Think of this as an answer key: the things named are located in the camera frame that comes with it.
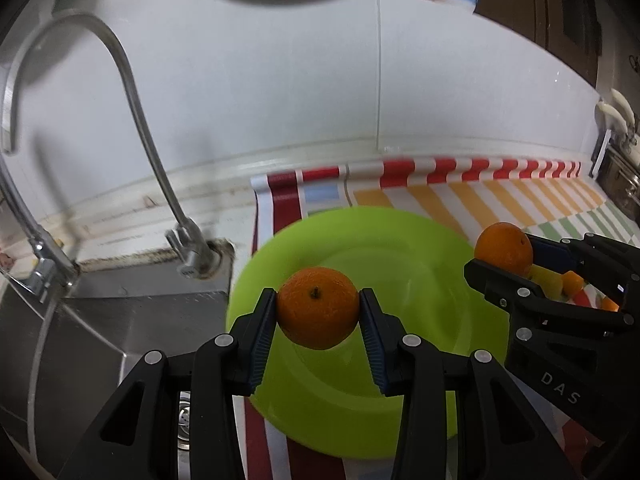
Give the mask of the small orange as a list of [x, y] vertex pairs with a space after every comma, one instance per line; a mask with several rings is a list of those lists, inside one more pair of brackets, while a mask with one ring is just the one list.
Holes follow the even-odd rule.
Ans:
[[573, 299], [586, 286], [585, 280], [573, 271], [563, 273], [561, 278], [563, 294], [568, 299]]
[[616, 304], [616, 302], [611, 298], [604, 296], [600, 298], [599, 309], [610, 312], [617, 312], [618, 310], [620, 310], [620, 306]]

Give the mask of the yellow-green pear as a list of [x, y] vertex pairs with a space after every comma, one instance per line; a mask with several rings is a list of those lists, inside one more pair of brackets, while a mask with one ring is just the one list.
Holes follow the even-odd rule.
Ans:
[[542, 289], [544, 296], [548, 299], [553, 301], [561, 301], [563, 299], [563, 278], [561, 274], [533, 264], [530, 268], [529, 279]]

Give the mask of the large orange mandarin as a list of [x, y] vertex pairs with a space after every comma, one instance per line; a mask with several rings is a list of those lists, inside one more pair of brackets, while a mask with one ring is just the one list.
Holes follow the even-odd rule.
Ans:
[[315, 266], [294, 273], [278, 290], [278, 323], [290, 341], [328, 350], [355, 329], [359, 292], [337, 270]]

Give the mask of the large chrome kitchen faucet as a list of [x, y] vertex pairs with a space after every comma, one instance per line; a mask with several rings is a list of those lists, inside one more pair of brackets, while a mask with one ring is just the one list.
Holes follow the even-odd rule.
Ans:
[[77, 281], [80, 274], [78, 265], [35, 220], [18, 192], [4, 158], [1, 159], [1, 192], [37, 259], [32, 272], [24, 280], [14, 278], [9, 271], [1, 272], [12, 288], [27, 302], [45, 304], [55, 287], [67, 288]]

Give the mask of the colourful striped table mat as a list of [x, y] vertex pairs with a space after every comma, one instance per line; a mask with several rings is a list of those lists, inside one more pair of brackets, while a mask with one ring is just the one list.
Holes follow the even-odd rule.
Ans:
[[[252, 181], [250, 260], [230, 312], [266, 287], [326, 266], [408, 330], [442, 350], [506, 352], [508, 319], [465, 285], [480, 233], [503, 221], [562, 240], [594, 233], [637, 245], [629, 220], [578, 162], [513, 158], [404, 158], [266, 174]], [[401, 400], [375, 387], [359, 336], [328, 351], [274, 338], [264, 381], [235, 404], [251, 479], [386, 479]]]

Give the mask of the steel pots on right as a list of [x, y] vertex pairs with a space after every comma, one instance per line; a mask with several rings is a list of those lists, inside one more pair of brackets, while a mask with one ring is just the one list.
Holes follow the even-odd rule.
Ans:
[[604, 152], [596, 182], [627, 218], [639, 222], [639, 174], [612, 146]]

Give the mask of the stainless steel double sink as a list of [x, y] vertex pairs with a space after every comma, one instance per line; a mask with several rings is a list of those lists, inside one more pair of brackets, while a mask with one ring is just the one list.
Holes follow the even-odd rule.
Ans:
[[1, 423], [43, 477], [55, 477], [146, 352], [196, 350], [224, 330], [233, 259], [206, 280], [175, 261], [84, 274], [52, 304], [1, 286]]

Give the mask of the cream handled pan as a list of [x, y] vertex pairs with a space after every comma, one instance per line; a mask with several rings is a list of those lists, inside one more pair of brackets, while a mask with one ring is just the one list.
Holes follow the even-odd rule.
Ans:
[[622, 137], [622, 145], [639, 145], [639, 116], [620, 90], [611, 88], [611, 99], [600, 100], [596, 109], [604, 117], [608, 128]]

